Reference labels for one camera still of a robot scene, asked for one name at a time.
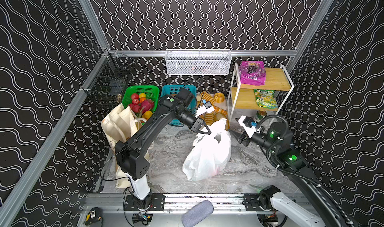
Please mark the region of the white plastic bag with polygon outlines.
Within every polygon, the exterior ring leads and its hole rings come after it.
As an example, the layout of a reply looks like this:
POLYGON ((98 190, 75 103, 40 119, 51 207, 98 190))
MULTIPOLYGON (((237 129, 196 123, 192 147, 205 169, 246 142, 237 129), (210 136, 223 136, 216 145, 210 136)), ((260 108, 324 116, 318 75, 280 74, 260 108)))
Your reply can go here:
POLYGON ((193 149, 183 164, 183 172, 188 181, 197 182, 222 171, 231 158, 231 134, 226 130, 227 119, 214 122, 209 129, 211 134, 197 134, 193 149))

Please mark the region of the cream canvas tote bag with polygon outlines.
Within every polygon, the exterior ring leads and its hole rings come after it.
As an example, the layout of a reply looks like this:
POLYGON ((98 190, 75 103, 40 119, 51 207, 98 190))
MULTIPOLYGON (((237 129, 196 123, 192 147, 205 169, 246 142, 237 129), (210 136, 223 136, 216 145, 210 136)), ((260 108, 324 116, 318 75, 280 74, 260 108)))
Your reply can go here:
POLYGON ((132 137, 147 120, 138 118, 130 107, 119 104, 101 121, 102 129, 107 137, 108 143, 115 154, 117 142, 126 142, 132 137))

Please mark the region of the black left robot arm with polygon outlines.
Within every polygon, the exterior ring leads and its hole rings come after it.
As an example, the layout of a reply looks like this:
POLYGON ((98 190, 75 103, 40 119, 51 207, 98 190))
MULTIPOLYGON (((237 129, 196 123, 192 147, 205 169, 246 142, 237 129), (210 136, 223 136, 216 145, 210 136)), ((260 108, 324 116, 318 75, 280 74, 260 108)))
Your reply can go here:
POLYGON ((151 193, 146 177, 150 162, 145 159, 145 154, 166 125, 177 119, 192 132, 203 135, 211 134, 205 121, 188 110, 194 99, 195 96, 192 92, 185 88, 181 88, 174 97, 171 95, 161 97, 155 113, 144 126, 126 142, 116 143, 117 164, 130 180, 133 194, 137 200, 144 201, 151 193))

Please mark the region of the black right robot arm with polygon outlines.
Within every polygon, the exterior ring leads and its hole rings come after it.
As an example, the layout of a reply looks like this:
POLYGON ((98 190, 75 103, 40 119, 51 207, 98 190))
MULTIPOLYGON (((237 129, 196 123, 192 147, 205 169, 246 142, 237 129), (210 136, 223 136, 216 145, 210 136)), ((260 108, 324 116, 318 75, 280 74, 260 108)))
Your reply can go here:
POLYGON ((268 186, 258 194, 257 203, 264 211, 279 211, 301 227, 359 227, 316 178, 308 162, 293 147, 293 133, 288 121, 279 115, 266 116, 257 122, 249 116, 237 119, 242 133, 230 131, 239 144, 254 143, 260 147, 267 161, 286 176, 304 194, 316 214, 295 203, 279 188, 268 186))

